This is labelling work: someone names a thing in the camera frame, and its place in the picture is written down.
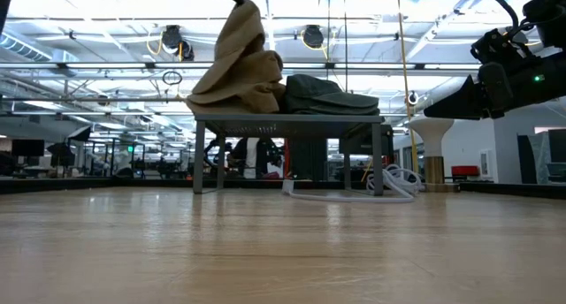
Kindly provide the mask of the dark green cap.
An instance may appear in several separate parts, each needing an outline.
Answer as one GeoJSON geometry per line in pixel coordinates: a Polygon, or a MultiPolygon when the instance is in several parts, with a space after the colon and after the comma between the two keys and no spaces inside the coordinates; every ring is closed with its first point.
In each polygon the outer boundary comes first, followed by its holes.
{"type": "Polygon", "coordinates": [[[321,80],[306,74],[287,77],[284,94],[286,111],[298,112],[318,103],[357,108],[379,107],[377,97],[346,93],[337,83],[330,80],[321,80]]]}
{"type": "Polygon", "coordinates": [[[318,103],[301,110],[301,113],[322,114],[322,115],[342,115],[342,116],[373,116],[379,114],[377,107],[349,107],[336,104],[318,103]]]}

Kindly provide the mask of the grey perforated metal stand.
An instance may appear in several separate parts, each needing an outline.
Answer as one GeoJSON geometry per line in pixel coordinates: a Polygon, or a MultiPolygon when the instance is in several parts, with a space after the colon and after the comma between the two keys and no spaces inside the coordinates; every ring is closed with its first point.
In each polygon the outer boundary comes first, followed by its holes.
{"type": "Polygon", "coordinates": [[[384,193],[382,177],[382,146],[380,116],[334,116],[307,114],[196,114],[195,165],[193,192],[203,193],[204,136],[207,130],[218,137],[219,163],[224,162],[227,137],[253,138],[319,138],[343,142],[344,185],[351,187],[351,140],[371,130],[371,152],[375,196],[384,193]]]}

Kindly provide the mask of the black monitor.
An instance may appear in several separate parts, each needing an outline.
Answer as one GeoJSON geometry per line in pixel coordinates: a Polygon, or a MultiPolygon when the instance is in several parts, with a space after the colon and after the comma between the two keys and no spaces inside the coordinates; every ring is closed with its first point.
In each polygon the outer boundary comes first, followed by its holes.
{"type": "Polygon", "coordinates": [[[11,153],[14,156],[43,156],[44,151],[44,140],[13,139],[11,141],[11,153]]]}

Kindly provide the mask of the person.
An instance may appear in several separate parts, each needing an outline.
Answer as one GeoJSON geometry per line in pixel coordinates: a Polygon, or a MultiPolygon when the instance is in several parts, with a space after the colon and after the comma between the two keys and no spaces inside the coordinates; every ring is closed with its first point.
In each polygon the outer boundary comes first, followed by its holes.
{"type": "Polygon", "coordinates": [[[282,149],[271,138],[242,138],[228,155],[228,162],[245,179],[281,179],[282,149]]]}

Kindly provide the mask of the red bin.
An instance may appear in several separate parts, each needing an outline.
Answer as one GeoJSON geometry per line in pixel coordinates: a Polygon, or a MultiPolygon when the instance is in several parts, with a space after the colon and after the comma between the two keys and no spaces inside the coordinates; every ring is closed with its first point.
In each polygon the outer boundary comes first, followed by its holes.
{"type": "Polygon", "coordinates": [[[476,178],[480,171],[476,165],[454,165],[451,167],[451,175],[453,179],[476,178]]]}

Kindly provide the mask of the white mushroom lamp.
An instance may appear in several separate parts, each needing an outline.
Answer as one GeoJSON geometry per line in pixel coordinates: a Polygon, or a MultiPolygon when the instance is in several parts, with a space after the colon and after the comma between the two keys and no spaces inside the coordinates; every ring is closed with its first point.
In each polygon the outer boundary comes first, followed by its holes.
{"type": "Polygon", "coordinates": [[[408,127],[416,132],[424,144],[424,188],[428,193],[455,193],[457,185],[445,182],[442,140],[454,124],[453,119],[427,118],[419,116],[408,122],[408,127]]]}

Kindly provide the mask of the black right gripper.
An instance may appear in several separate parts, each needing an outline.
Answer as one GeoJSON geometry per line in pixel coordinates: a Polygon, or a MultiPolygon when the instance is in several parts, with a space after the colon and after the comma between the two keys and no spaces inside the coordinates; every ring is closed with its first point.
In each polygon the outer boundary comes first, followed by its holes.
{"type": "Polygon", "coordinates": [[[481,63],[478,81],[469,75],[460,89],[425,108],[426,117],[501,118],[507,111],[566,96],[566,51],[538,57],[494,29],[472,45],[471,54],[481,63]]]}

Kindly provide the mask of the grey cabinet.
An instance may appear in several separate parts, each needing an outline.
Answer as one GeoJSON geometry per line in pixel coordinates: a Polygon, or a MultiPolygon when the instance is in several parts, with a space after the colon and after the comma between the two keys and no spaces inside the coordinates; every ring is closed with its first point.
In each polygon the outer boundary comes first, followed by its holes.
{"type": "Polygon", "coordinates": [[[566,129],[517,137],[523,184],[566,185],[566,129]]]}

